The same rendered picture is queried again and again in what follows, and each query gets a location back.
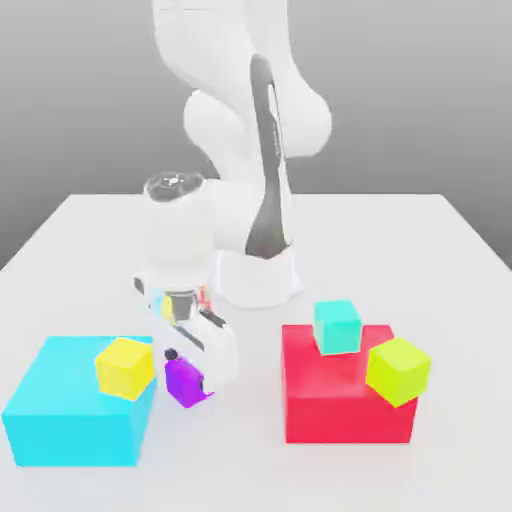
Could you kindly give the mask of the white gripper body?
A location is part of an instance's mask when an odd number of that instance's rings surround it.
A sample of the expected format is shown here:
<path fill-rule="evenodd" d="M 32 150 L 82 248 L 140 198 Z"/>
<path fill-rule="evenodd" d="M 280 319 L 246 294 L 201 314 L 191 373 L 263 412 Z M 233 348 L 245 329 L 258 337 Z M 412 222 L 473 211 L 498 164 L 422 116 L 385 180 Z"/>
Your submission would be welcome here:
<path fill-rule="evenodd" d="M 199 372 L 199 389 L 219 391 L 239 372 L 237 339 L 231 327 L 211 309 L 195 304 L 191 316 L 173 323 L 162 313 L 164 301 L 153 301 L 153 355 L 158 386 L 166 388 L 169 352 Z"/>

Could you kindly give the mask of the small purple cube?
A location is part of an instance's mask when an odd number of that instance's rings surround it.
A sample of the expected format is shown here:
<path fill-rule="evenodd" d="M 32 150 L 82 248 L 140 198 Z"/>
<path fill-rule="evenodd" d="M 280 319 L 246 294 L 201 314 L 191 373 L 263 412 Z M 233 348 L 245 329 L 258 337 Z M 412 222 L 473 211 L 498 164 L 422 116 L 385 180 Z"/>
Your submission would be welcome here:
<path fill-rule="evenodd" d="M 169 348 L 164 352 L 167 392 L 184 408 L 191 408 L 209 398 L 204 391 L 204 376 L 186 358 Z"/>

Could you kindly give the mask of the small yellow cube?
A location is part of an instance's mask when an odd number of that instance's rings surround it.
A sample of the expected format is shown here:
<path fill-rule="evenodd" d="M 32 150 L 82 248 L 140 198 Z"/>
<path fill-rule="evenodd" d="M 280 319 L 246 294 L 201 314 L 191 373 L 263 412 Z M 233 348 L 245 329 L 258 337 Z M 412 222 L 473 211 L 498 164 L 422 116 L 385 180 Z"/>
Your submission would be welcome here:
<path fill-rule="evenodd" d="M 155 378 L 152 345 L 117 337 L 95 358 L 95 368 L 102 394 L 135 402 Z"/>

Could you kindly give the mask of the small teal cube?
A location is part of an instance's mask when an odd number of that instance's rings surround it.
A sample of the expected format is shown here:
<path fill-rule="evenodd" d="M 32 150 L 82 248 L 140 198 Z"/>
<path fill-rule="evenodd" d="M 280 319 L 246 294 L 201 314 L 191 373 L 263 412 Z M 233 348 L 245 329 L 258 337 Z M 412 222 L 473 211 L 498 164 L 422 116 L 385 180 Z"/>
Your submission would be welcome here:
<path fill-rule="evenodd" d="M 358 353 L 361 332 L 360 315 L 350 300 L 314 304 L 313 335 L 322 356 Z"/>

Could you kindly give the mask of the small lime cube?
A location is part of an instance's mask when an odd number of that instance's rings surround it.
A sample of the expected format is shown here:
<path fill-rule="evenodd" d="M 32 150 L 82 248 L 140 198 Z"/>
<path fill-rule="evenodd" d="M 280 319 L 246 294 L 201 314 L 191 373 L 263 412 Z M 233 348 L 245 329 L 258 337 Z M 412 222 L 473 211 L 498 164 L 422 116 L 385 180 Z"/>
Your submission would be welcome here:
<path fill-rule="evenodd" d="M 366 384 L 398 408 L 425 392 L 431 364 L 424 351 L 395 337 L 368 351 Z"/>

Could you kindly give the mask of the large red box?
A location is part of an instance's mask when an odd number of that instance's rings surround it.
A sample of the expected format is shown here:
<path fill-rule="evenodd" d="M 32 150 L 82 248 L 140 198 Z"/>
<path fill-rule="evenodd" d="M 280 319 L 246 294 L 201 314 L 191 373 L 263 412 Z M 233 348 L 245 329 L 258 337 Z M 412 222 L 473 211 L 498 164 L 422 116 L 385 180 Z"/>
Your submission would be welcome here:
<path fill-rule="evenodd" d="M 312 326 L 284 325 L 281 382 L 286 442 L 409 442 L 418 400 L 395 408 L 365 383 L 368 351 L 393 337 L 388 325 L 365 325 L 360 352 L 323 356 Z"/>

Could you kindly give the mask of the large cyan box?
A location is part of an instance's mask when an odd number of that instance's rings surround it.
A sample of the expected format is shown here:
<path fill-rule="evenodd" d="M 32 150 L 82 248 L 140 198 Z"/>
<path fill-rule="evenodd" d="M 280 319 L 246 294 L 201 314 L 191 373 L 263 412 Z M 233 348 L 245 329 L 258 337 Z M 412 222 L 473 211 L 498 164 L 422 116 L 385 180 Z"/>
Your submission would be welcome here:
<path fill-rule="evenodd" d="M 157 382 L 136 401 L 102 394 L 95 359 L 112 336 L 51 336 L 2 422 L 22 467 L 130 467 L 138 462 Z"/>

